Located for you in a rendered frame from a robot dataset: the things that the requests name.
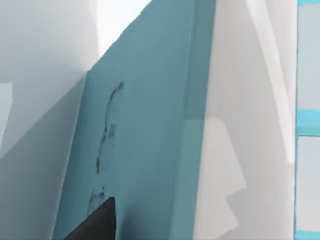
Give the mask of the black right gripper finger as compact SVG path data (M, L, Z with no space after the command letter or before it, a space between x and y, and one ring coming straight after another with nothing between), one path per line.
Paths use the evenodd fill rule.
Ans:
M116 240L114 197L109 197L63 240Z

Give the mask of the light blue rack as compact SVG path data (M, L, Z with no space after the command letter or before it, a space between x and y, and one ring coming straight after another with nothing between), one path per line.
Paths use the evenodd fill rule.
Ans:
M320 240L320 0L298 0L295 240Z

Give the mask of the teal blue book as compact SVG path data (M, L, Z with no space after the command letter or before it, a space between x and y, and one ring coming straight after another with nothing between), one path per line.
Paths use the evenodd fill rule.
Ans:
M297 0L151 0L87 72L53 240L294 240Z

